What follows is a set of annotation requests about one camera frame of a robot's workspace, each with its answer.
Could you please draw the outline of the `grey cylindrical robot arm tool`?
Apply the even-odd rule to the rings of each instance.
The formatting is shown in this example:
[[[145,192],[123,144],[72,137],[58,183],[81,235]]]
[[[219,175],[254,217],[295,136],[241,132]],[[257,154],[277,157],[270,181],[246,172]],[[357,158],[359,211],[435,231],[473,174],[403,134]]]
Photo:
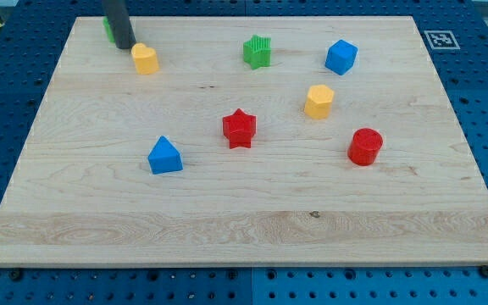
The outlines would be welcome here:
[[[117,48],[128,50],[136,44],[125,0],[102,0],[103,12],[108,19],[110,30]]]

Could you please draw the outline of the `green block behind arm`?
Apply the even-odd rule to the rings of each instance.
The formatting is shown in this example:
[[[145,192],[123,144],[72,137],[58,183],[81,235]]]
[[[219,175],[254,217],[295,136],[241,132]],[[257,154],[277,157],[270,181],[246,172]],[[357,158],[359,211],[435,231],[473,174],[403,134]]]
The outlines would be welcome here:
[[[105,34],[108,38],[108,41],[115,44],[115,40],[114,40],[114,34],[111,30],[111,26],[110,26],[110,23],[108,21],[108,17],[107,16],[104,16],[103,17],[103,29],[105,30]]]

